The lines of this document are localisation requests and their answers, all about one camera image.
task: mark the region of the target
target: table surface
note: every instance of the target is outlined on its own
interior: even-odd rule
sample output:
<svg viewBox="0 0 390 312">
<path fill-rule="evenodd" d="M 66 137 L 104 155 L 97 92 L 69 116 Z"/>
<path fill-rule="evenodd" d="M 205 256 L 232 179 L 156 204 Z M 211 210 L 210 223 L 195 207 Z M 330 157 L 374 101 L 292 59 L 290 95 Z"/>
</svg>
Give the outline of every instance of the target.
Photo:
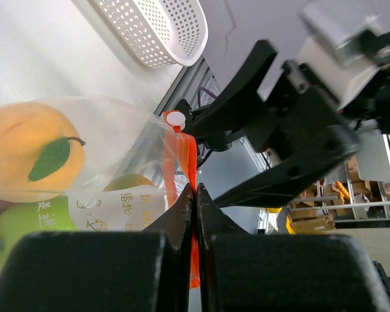
<svg viewBox="0 0 390 312">
<path fill-rule="evenodd" d="M 99 95 L 153 112 L 181 66 L 147 68 L 99 34 L 71 0 L 0 0 L 0 105 Z"/>
</svg>

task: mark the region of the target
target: plastic bag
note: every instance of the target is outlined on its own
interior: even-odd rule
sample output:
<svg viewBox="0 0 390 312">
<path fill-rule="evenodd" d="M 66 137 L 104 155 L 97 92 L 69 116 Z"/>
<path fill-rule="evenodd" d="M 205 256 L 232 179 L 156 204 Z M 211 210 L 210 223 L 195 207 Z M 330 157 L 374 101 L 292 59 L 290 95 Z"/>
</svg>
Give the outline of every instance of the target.
<svg viewBox="0 0 390 312">
<path fill-rule="evenodd" d="M 189 177 L 195 187 L 195 171 L 193 138 L 122 101 L 62 97 L 0 107 L 0 270 L 33 231 L 144 229 Z"/>
</svg>

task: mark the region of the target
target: perforated plastic basket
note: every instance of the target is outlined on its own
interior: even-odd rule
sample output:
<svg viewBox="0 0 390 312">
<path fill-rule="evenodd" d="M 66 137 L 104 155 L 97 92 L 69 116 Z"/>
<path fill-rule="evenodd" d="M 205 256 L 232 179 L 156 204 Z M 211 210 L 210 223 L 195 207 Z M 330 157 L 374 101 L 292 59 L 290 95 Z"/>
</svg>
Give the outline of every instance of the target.
<svg viewBox="0 0 390 312">
<path fill-rule="evenodd" d="M 87 0 L 138 59 L 156 68 L 193 65 L 208 39 L 198 0 Z"/>
</svg>

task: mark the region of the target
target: green leaf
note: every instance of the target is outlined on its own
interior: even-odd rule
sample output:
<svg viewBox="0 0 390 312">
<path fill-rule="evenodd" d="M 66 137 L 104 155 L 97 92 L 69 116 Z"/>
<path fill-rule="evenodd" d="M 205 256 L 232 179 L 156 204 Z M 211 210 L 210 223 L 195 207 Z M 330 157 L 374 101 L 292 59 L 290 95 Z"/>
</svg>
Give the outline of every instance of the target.
<svg viewBox="0 0 390 312">
<path fill-rule="evenodd" d="M 39 181 L 56 172 L 68 160 L 71 146 L 68 138 L 62 137 L 49 143 L 39 155 L 29 173 L 29 181 Z"/>
</svg>

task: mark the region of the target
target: white label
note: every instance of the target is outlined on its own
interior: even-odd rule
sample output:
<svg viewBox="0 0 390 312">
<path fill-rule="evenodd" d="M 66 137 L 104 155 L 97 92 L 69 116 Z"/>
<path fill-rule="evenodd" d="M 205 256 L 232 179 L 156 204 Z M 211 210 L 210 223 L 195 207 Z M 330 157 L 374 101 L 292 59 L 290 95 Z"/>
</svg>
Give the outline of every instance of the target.
<svg viewBox="0 0 390 312">
<path fill-rule="evenodd" d="M 79 230 L 140 231 L 165 211 L 164 193 L 151 185 L 67 195 L 71 218 Z"/>
</svg>

